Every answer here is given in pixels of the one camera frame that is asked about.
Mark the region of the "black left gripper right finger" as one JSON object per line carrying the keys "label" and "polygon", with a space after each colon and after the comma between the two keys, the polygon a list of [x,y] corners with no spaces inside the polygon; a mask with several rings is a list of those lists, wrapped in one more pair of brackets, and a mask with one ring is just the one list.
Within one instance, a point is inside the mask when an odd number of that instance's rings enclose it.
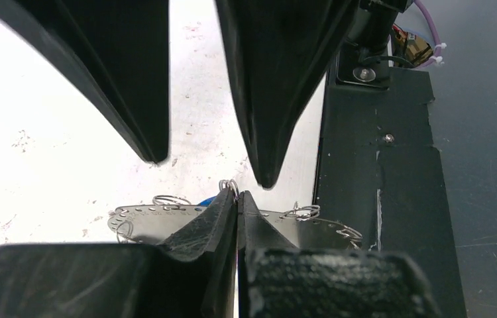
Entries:
{"label": "black left gripper right finger", "polygon": [[240,317],[438,317],[427,278],[411,258],[364,250],[301,249],[238,201]]}

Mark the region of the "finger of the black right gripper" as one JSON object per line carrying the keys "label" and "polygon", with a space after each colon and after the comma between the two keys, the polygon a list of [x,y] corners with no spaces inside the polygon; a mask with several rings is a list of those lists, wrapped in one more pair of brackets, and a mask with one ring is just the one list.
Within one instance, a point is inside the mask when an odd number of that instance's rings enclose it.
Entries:
{"label": "finger of the black right gripper", "polygon": [[347,36],[357,1],[217,1],[229,83],[258,185],[273,188],[295,125]]}
{"label": "finger of the black right gripper", "polygon": [[167,1],[0,1],[0,20],[69,80],[143,161],[167,159]]}

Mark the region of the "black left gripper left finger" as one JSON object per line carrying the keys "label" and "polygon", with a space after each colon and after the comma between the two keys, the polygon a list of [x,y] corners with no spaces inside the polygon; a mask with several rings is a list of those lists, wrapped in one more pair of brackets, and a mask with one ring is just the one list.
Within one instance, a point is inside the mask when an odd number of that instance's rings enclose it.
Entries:
{"label": "black left gripper left finger", "polygon": [[116,242],[0,246],[0,317],[232,317],[236,249],[177,258]]}

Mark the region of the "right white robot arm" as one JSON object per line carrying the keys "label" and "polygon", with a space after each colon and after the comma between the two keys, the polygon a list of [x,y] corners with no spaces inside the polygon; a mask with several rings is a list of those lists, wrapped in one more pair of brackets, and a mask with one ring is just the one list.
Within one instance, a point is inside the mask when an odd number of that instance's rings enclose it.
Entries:
{"label": "right white robot arm", "polygon": [[[257,183],[276,185],[331,61],[379,61],[409,1],[216,1],[237,121]],[[0,20],[83,93],[145,162],[170,148],[168,1],[0,1]]]}

